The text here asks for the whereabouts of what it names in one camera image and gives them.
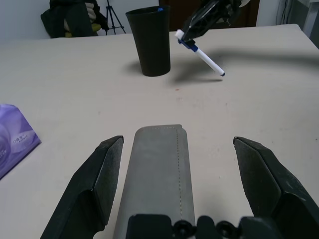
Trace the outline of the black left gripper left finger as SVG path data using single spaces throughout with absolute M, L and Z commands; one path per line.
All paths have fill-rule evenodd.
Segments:
M 105 229 L 117 189 L 124 138 L 102 141 L 73 174 L 43 239 L 92 239 Z

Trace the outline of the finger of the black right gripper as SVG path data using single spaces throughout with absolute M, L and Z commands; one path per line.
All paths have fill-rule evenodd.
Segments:
M 221 9 L 200 9 L 185 22 L 185 40 L 203 36 L 221 17 Z
M 219 0 L 204 0 L 200 8 L 184 23 L 183 38 L 203 36 L 219 20 L 219 7 Z

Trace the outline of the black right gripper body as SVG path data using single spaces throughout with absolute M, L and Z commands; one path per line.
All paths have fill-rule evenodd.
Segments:
M 221 17 L 217 24 L 233 24 L 241 13 L 241 8 L 246 5 L 245 0 L 223 0 Z

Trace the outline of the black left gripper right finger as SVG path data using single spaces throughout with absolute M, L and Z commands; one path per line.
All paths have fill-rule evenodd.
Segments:
M 285 239 L 317 239 L 319 207 L 301 182 L 262 144 L 243 137 L 233 144 L 254 216 L 272 219 Z

